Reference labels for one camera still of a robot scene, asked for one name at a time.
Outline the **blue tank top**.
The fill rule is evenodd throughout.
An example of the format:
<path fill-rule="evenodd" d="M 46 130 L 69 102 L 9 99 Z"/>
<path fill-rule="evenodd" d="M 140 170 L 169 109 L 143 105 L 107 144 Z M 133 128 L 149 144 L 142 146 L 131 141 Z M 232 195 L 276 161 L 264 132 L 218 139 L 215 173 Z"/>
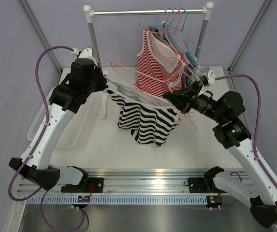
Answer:
<path fill-rule="evenodd" d="M 190 69 L 196 70 L 197 62 L 195 57 L 192 56 L 191 53 L 182 46 L 181 42 L 176 38 L 176 36 L 167 33 L 169 39 L 166 40 L 164 34 L 159 34 L 159 36 L 162 38 L 160 42 L 167 45 L 173 51 L 173 53 L 180 54 L 180 56 L 185 59 L 184 62 L 188 65 Z"/>

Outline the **black white striped tank top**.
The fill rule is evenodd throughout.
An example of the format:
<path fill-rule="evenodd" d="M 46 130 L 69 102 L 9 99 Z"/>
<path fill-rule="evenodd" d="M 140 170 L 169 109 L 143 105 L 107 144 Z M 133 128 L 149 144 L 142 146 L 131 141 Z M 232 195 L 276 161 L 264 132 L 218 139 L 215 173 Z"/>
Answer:
<path fill-rule="evenodd" d="M 180 112 L 167 100 L 108 77 L 110 99 L 120 107 L 117 128 L 128 130 L 138 144 L 160 147 L 179 125 Z"/>

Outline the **red white striped tank top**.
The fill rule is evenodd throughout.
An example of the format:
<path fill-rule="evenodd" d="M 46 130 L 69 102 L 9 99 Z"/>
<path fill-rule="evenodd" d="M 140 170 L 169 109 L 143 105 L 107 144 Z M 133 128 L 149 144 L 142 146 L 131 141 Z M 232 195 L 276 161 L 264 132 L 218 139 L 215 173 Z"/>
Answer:
<path fill-rule="evenodd" d="M 158 43 L 158 49 L 164 53 L 165 47 L 150 35 L 146 30 L 142 36 L 142 49 L 137 53 L 137 80 L 135 86 L 142 91 L 161 97 L 166 92 L 179 90 L 182 88 L 181 72 L 185 64 L 177 55 L 173 62 L 161 60 L 160 55 L 156 55 L 156 49 L 151 45 Z"/>

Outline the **blue wire hanger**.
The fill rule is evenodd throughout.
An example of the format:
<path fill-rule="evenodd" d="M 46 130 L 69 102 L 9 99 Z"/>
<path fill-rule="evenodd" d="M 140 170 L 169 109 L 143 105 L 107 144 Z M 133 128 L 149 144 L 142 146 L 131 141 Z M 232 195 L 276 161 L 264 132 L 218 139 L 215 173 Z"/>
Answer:
<path fill-rule="evenodd" d="M 184 35 L 187 38 L 186 34 L 185 34 L 185 26 L 187 23 L 187 13 L 185 12 L 184 8 L 170 8 L 170 10 L 173 13 L 173 18 L 169 21 L 168 25 L 167 25 L 167 30 L 168 32 L 172 31 L 171 27 L 174 27 L 175 30 L 173 31 L 173 33 L 175 33 L 177 30 L 181 30 L 183 29 Z M 183 44 L 186 46 L 186 49 L 190 52 L 190 48 L 188 46 L 188 43 L 186 42 L 185 38 L 183 37 L 182 33 L 180 31 L 178 31 L 179 33 L 179 38 L 180 40 L 183 42 Z"/>
<path fill-rule="evenodd" d="M 187 21 L 187 17 L 185 17 L 183 24 L 180 26 L 182 18 L 181 14 L 185 13 L 185 9 L 176 8 L 176 10 L 178 11 L 180 17 L 176 26 L 172 25 L 174 22 L 173 20 L 170 22 L 163 21 L 161 25 L 156 24 L 153 26 L 139 23 L 140 26 L 144 27 L 139 27 L 137 33 L 140 37 L 142 37 L 143 32 L 149 30 L 151 36 L 156 38 L 160 44 L 168 47 L 168 49 L 165 49 L 163 53 L 161 49 L 158 49 L 158 43 L 152 44 L 152 49 L 156 49 L 155 54 L 160 55 L 161 60 L 165 63 L 173 62 L 177 59 L 177 55 L 179 55 L 183 62 L 187 65 L 185 67 L 184 74 L 189 77 L 193 77 L 198 66 L 197 56 L 193 54 L 191 46 L 185 46 L 179 37 L 180 33 L 184 34 L 184 25 Z"/>

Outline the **green white striped tank top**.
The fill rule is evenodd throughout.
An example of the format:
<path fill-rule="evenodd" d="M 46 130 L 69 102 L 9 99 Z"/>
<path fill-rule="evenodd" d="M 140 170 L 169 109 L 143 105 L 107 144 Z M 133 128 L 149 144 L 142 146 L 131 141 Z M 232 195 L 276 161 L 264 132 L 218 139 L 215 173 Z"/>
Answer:
<path fill-rule="evenodd" d="M 196 72 L 196 69 L 198 67 L 198 61 L 197 61 L 197 58 L 193 55 L 193 51 L 191 49 L 191 46 L 190 46 L 187 38 L 184 35 L 183 29 L 177 30 L 175 33 L 173 33 L 175 28 L 174 27 L 171 27 L 171 28 L 172 28 L 172 31 L 166 33 L 169 39 L 167 39 L 167 37 L 165 35 L 163 35 L 162 38 L 167 43 L 169 43 L 169 41 L 170 41 L 171 44 L 173 45 L 173 47 L 177 51 L 183 53 L 189 60 L 190 64 L 188 65 L 188 68 L 186 68 L 186 71 L 185 71 L 186 74 L 188 75 L 185 77 L 185 83 L 186 83 L 186 86 L 190 86 L 194 82 L 193 79 L 191 78 L 192 71 Z M 180 31 L 182 33 L 183 37 L 185 38 L 186 42 L 188 43 L 190 52 L 186 49 L 186 46 L 180 40 L 178 31 Z"/>

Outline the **mauve tank top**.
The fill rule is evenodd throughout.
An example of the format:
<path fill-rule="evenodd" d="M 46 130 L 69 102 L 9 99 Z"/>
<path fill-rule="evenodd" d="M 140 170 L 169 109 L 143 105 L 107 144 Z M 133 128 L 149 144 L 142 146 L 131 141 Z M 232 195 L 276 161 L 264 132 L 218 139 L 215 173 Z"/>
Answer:
<path fill-rule="evenodd" d="M 150 32 L 152 33 L 152 35 L 158 39 L 159 41 L 162 39 L 160 36 L 159 36 L 159 30 L 156 28 L 156 27 L 150 27 Z"/>

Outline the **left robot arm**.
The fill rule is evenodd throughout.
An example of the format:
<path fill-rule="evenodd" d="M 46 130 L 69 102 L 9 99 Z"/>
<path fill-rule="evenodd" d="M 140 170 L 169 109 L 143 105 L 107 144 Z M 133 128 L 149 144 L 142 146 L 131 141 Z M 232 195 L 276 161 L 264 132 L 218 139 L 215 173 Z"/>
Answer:
<path fill-rule="evenodd" d="M 180 110 L 168 101 L 118 84 L 105 77 L 92 59 L 77 58 L 65 80 L 46 101 L 45 121 L 29 147 L 21 157 L 11 158 L 9 166 L 44 190 L 62 185 L 64 192 L 89 191 L 87 171 L 76 166 L 55 167 L 50 160 L 80 107 L 93 93 L 102 91 L 120 108 L 117 128 L 129 131 L 139 144 L 163 145 L 180 123 Z"/>

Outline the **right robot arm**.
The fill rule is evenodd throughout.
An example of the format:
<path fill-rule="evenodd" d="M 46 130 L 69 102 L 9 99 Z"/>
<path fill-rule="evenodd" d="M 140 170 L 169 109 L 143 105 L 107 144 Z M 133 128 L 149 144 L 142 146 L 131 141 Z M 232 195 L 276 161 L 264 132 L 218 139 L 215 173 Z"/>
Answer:
<path fill-rule="evenodd" d="M 217 141 L 241 164 L 254 188 L 233 179 L 219 166 L 203 175 L 203 186 L 210 192 L 226 192 L 249 208 L 254 219 L 265 228 L 277 224 L 277 176 L 255 146 L 255 139 L 239 116 L 245 111 L 241 95 L 224 93 L 218 100 L 201 93 L 202 85 L 176 91 L 169 100 L 187 113 L 191 109 L 214 120 L 213 133 Z"/>

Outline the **white metal clothes rack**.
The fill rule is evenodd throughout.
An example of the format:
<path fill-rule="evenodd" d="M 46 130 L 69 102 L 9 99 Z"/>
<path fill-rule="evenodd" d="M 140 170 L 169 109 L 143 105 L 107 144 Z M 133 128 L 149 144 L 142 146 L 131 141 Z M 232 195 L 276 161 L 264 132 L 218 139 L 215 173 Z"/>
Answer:
<path fill-rule="evenodd" d="M 89 0 L 95 12 L 161 10 L 163 8 L 202 9 L 206 0 Z M 188 14 L 185 34 L 191 48 L 196 49 L 203 14 Z M 139 23 L 156 25 L 166 15 L 110 15 L 95 16 L 93 25 L 102 66 L 117 61 L 125 66 L 136 65 L 136 54 L 141 49 L 141 38 L 137 33 Z"/>

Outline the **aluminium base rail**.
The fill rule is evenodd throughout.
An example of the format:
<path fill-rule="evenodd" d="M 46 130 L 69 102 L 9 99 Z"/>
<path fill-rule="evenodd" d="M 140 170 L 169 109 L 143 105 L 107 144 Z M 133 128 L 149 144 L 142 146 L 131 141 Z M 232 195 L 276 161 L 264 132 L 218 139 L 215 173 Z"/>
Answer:
<path fill-rule="evenodd" d="M 203 177 L 204 169 L 88 169 L 93 192 L 63 193 L 56 185 L 26 200 L 31 204 L 66 205 L 205 205 L 214 193 L 190 191 L 189 178 Z"/>

